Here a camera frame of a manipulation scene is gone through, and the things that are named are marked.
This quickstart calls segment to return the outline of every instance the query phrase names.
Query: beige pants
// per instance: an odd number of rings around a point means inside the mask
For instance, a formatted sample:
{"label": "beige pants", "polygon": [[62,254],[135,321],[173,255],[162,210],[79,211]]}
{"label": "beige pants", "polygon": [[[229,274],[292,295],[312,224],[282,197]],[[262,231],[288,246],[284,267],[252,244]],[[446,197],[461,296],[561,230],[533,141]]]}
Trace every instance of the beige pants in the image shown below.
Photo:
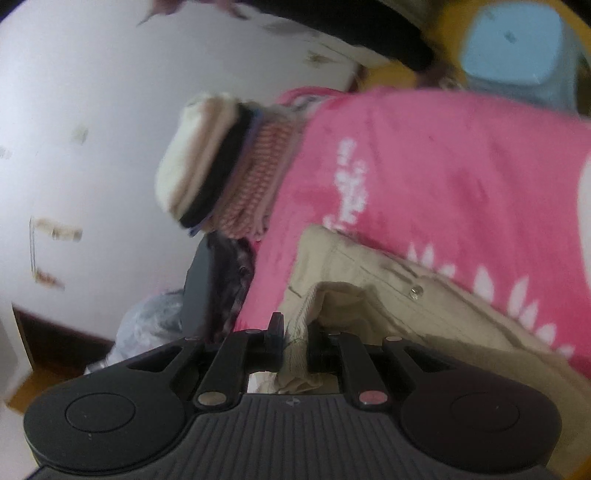
{"label": "beige pants", "polygon": [[251,391],[336,391],[330,375],[310,375],[307,325],[381,345],[398,335],[527,384],[558,407],[563,431],[548,467],[572,474],[591,453],[591,384],[515,321],[445,278],[362,247],[320,226],[302,238],[279,310],[287,347],[278,374],[255,374]]}

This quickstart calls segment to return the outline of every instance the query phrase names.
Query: screw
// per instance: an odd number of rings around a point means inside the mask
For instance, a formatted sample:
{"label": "screw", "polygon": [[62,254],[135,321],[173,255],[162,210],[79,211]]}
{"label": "screw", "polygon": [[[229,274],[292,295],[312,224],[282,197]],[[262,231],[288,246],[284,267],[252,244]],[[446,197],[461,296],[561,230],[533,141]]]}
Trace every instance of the screw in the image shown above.
{"label": "screw", "polygon": [[388,396],[384,392],[378,390],[368,390],[361,392],[361,395],[359,395],[359,401],[363,405],[381,405],[388,401]]}
{"label": "screw", "polygon": [[226,399],[227,397],[222,392],[204,392],[198,396],[197,401],[206,407],[217,407]]}
{"label": "screw", "polygon": [[422,295],[423,295],[423,287],[420,285],[416,285],[413,288],[411,288],[410,291],[410,297],[413,300],[418,300]]}

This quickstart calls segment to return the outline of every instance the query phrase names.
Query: yellow object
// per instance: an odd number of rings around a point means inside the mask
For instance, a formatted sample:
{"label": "yellow object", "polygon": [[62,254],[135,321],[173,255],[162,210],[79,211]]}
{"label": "yellow object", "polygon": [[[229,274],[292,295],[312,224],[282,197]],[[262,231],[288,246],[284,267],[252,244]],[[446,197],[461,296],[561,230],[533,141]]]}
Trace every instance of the yellow object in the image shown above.
{"label": "yellow object", "polygon": [[[439,53],[454,65],[460,80],[463,80],[459,61],[462,42],[478,11],[491,3],[493,2],[490,0],[448,0],[442,8],[437,21],[424,33],[426,40],[437,45]],[[572,10],[560,0],[546,0],[540,3],[545,3],[554,8],[574,29],[585,49],[591,51],[591,28]],[[383,67],[369,69],[360,90],[367,90],[378,85],[413,88],[415,76],[410,69],[399,61],[393,61]]]}

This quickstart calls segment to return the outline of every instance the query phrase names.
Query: pink fabric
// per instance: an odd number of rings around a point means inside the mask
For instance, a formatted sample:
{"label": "pink fabric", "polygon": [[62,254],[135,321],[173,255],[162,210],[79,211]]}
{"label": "pink fabric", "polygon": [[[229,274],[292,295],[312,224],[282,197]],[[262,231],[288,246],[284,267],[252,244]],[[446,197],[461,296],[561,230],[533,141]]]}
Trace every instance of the pink fabric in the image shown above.
{"label": "pink fabric", "polygon": [[228,238],[262,238],[273,200],[292,160],[290,143],[297,128],[287,119],[263,124],[252,151],[240,160],[239,174],[226,187],[213,212],[212,229],[221,230]]}
{"label": "pink fabric", "polygon": [[585,124],[471,93],[334,95],[278,192],[237,329],[266,327],[318,223],[442,272],[591,377]]}

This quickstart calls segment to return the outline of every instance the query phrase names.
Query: folded towel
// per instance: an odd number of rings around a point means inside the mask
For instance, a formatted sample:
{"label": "folded towel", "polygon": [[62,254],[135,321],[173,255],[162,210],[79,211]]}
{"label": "folded towel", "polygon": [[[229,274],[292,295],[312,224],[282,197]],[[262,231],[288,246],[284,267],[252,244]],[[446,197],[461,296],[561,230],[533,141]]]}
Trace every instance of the folded towel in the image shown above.
{"label": "folded towel", "polygon": [[223,139],[237,120],[237,101],[226,94],[198,96],[183,109],[155,181],[158,203],[176,220],[195,200]]}
{"label": "folded towel", "polygon": [[238,121],[222,141],[207,178],[189,209],[180,219],[181,225],[185,228],[193,228],[199,225],[211,214],[231,177],[238,158],[241,156],[245,138],[248,136],[255,112],[244,105],[238,105],[238,109]]}

